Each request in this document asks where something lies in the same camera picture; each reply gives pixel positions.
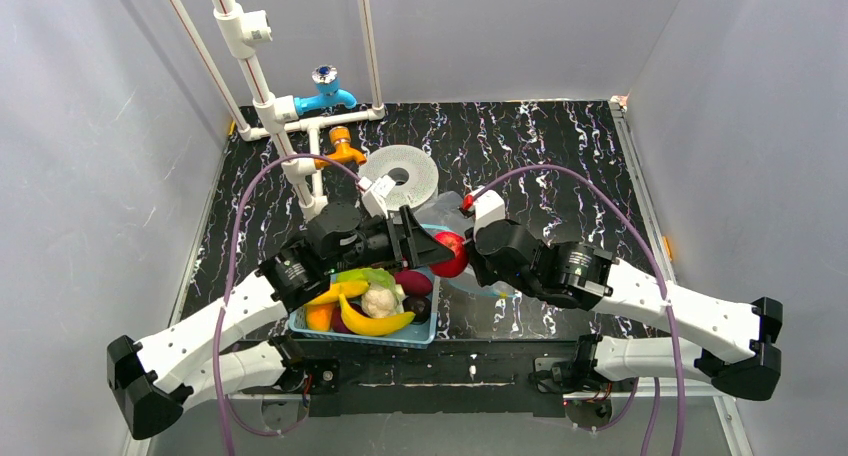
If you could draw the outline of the clear zip top bag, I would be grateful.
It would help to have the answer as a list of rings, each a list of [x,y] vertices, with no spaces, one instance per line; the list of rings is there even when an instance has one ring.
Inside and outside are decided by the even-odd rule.
[[[505,282],[480,285],[471,266],[471,258],[464,248],[465,232],[474,227],[474,220],[461,211],[463,197],[453,191],[434,196],[413,214],[422,227],[455,253],[447,263],[441,263],[437,272],[449,275],[447,282],[453,288],[476,296],[512,299],[520,292]]]

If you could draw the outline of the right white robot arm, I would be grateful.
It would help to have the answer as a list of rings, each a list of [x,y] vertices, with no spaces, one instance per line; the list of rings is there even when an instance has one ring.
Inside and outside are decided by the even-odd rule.
[[[782,373],[776,346],[783,323],[780,302],[707,296],[585,243],[547,244],[511,220],[465,235],[469,263],[482,286],[504,283],[560,309],[623,317],[663,333],[637,339],[584,335],[570,359],[535,370],[535,384],[572,393],[681,375],[744,400],[773,396]]]

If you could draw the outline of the large yellow banana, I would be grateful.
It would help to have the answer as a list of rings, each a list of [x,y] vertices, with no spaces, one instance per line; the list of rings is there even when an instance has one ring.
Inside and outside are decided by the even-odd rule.
[[[386,318],[371,318],[356,311],[348,299],[339,298],[342,318],[354,334],[366,337],[382,337],[404,329],[412,323],[414,314],[404,312]]]

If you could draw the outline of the small yellow banana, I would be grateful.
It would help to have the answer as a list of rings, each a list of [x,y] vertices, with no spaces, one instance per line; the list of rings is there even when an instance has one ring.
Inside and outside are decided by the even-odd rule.
[[[370,283],[364,280],[343,281],[332,283],[329,289],[306,303],[307,306],[319,306],[339,302],[340,297],[346,299],[364,295],[370,288]]]

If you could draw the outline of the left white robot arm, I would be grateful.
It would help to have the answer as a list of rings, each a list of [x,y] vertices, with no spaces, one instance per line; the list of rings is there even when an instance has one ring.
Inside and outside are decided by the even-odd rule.
[[[138,341],[123,335],[110,342],[108,387],[131,436],[151,438],[194,405],[278,384],[298,363],[292,346],[265,342],[219,353],[327,292],[333,274],[365,267],[417,269],[453,256],[407,206],[395,216],[365,217],[351,204],[331,203],[202,310]]]

